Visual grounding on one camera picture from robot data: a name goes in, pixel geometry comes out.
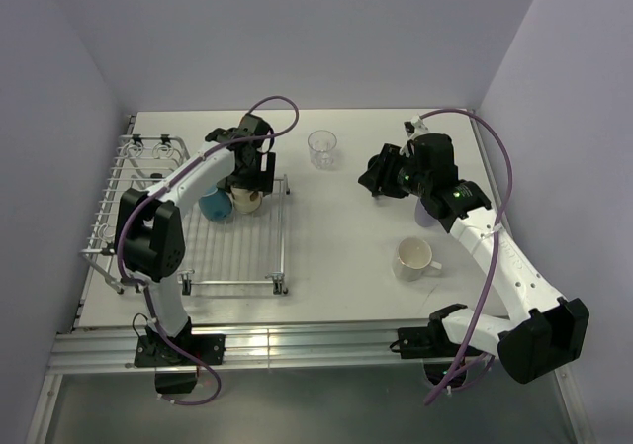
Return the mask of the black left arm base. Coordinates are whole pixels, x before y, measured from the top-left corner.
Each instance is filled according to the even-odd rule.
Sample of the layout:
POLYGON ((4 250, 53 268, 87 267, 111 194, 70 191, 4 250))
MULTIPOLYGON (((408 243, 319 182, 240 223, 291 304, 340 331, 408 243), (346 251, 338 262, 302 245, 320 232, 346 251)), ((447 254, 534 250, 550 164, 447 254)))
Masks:
MULTIPOLYGON (((223 362, 226 336, 223 334, 193 334, 176 345, 187 354, 208 365, 223 362)), ((155 389, 164 395, 191 393, 198 383, 203 367, 170 347, 157 333, 148 331, 137 341, 134 367, 153 369, 155 389)))

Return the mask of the cream tumbler with brown band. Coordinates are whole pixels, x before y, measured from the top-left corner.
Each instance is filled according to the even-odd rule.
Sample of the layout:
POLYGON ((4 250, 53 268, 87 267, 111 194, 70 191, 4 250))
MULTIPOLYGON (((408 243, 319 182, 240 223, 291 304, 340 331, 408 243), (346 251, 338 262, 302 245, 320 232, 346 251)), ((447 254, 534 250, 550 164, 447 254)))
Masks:
POLYGON ((242 214, 252 214, 262 204, 262 194, 259 191, 251 191, 243 188, 232 187, 230 189, 233 207, 242 214))

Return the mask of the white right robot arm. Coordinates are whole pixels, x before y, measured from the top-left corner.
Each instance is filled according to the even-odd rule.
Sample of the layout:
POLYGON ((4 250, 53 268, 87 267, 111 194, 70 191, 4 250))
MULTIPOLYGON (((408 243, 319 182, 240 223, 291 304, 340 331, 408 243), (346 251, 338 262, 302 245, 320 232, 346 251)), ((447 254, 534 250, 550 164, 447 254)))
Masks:
POLYGON ((358 182, 373 196, 417 196, 486 273, 488 288, 507 311, 499 318, 483 314, 481 305, 440 309, 425 327, 399 329, 402 358, 486 353, 499 359, 516 382, 527 384, 580 357, 587 306, 566 299, 541 276, 497 222, 483 190, 460 179, 448 135, 424 134, 406 148, 385 144, 358 182))

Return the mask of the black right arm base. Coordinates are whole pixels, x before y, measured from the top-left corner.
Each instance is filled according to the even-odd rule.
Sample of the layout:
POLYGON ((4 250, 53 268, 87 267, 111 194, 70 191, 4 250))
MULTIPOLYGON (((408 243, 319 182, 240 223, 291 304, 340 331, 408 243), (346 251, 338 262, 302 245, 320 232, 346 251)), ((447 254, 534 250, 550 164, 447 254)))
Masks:
POLYGON ((401 327, 398 338, 389 345, 390 351, 402 359, 422 359, 426 378, 432 385, 440 383, 459 345, 450 342, 446 333, 434 325, 401 327))

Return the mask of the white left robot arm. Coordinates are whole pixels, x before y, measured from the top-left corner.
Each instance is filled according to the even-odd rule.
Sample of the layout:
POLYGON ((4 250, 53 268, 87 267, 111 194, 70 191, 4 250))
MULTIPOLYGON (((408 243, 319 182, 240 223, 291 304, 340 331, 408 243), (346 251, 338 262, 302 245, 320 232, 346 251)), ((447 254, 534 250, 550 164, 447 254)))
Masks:
POLYGON ((237 127, 207 134, 198 152, 163 180, 121 196, 118 267, 125 283, 142 285, 150 328, 163 333, 157 353, 170 364, 185 362, 193 351, 192 338, 182 333, 190 317, 177 278, 186 252, 183 218, 215 187, 241 208, 256 210, 273 189, 276 154, 262 151, 272 134, 266 121, 246 114, 237 127))

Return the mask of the blue floral mug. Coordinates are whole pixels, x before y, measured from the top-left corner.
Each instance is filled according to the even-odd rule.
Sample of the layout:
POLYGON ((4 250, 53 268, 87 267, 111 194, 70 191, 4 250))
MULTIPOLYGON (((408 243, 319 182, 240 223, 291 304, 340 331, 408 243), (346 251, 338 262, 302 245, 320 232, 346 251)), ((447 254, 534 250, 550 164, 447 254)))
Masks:
POLYGON ((207 191, 199 199, 198 206, 209 222, 222 222, 232 214, 232 201, 229 195, 217 187, 207 191))

